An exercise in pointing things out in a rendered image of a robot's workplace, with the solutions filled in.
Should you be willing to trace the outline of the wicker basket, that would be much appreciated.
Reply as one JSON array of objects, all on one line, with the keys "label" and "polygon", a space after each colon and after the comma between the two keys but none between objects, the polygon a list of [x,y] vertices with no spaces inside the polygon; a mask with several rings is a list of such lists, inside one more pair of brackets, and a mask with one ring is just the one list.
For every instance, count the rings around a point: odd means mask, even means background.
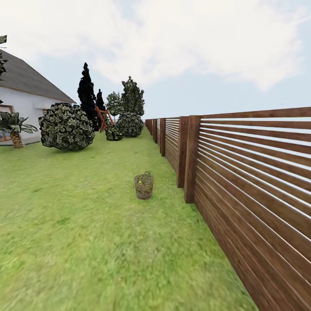
[{"label": "wicker basket", "polygon": [[[141,175],[138,175],[134,178],[133,181],[134,181],[134,185],[135,185],[135,189],[136,189],[136,195],[140,200],[147,200],[147,199],[152,197],[152,189],[153,189],[154,179],[155,178],[153,176],[151,176],[151,179],[143,180],[143,177]],[[143,185],[142,187],[140,187],[140,186],[137,187],[138,186],[137,183],[139,181],[142,183],[142,185]],[[146,190],[144,189],[145,184],[147,184],[147,186],[151,185],[151,190],[149,192],[147,189]]]}]

